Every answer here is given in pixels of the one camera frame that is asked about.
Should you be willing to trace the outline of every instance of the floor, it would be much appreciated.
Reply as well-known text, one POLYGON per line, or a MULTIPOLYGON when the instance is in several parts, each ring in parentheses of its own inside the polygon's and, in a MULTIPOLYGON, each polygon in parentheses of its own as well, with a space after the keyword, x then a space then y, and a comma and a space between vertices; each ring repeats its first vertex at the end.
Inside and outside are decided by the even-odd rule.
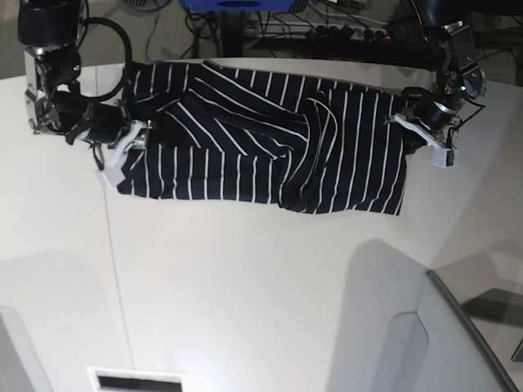
MULTIPOLYGON (((19 76, 24 73, 23 47, 17 40, 19 0, 0 2, 0 79, 19 76)), ((129 10, 122 0, 90 0, 92 16, 104 16, 121 24, 129 34, 133 45, 133 58, 145 61, 145 45, 154 27, 156 14, 143 14, 129 10)), ((361 16, 375 20, 388 21, 402 16, 405 12, 397 0, 369 0, 367 9, 361 16)), ((150 60, 172 60, 178 58, 190 45, 192 37, 184 24, 184 13, 177 0, 159 13, 158 27, 150 44, 150 60)), ((311 10, 301 14, 302 18, 313 22, 322 20, 311 10)), ((508 18, 483 16, 474 17, 475 28, 489 26, 512 27, 516 22, 508 18)), ((94 27, 81 49, 84 65, 112 64, 123 60, 123 49, 118 37, 105 28, 94 27)), ((214 56, 212 50, 203 48, 203 56, 214 56)), ((490 80, 515 84, 516 64, 510 53, 501 53, 481 61, 490 80)))

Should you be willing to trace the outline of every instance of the white table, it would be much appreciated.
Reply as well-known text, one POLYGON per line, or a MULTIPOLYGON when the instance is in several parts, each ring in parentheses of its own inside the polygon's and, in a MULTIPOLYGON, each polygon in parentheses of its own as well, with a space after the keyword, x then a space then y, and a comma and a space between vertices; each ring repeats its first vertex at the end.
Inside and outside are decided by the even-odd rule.
MULTIPOLYGON (((220 62, 386 88, 431 80, 347 62, 220 62)), ((101 94, 118 66, 83 77, 101 94)), ((104 195, 84 146, 31 135, 24 79, 0 89, 0 305, 22 316, 55 392, 88 392, 87 365, 179 372, 186 392, 369 390, 388 323, 417 309, 426 267, 523 99, 489 84, 460 168, 433 167, 429 149, 410 158, 397 218, 104 195)))

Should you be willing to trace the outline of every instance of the striped shirt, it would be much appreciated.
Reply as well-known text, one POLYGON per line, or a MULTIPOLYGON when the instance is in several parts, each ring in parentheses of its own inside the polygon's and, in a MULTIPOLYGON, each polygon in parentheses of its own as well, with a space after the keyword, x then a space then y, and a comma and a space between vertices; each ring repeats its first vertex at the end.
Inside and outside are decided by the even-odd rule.
POLYGON ((161 143, 129 152, 122 194, 400 213, 403 128, 385 122, 398 96, 210 61, 135 64, 132 81, 131 115, 156 121, 161 143))

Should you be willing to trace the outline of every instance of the garment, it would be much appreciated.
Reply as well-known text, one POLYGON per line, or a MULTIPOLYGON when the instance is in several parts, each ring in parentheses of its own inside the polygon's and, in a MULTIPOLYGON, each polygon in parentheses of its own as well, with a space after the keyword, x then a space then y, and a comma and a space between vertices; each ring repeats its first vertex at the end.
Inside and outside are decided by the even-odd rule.
POLYGON ((122 194, 400 212, 403 128, 385 123, 405 106, 398 96, 210 61, 135 65, 132 81, 132 114, 154 114, 174 145, 132 150, 122 194))

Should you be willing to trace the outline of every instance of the blue object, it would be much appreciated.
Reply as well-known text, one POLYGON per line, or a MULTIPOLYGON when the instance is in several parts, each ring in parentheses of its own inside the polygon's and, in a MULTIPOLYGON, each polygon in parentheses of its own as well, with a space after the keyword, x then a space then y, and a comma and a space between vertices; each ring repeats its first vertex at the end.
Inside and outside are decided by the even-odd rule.
POLYGON ((281 11, 287 12, 294 0, 185 0, 196 12, 202 11, 281 11))

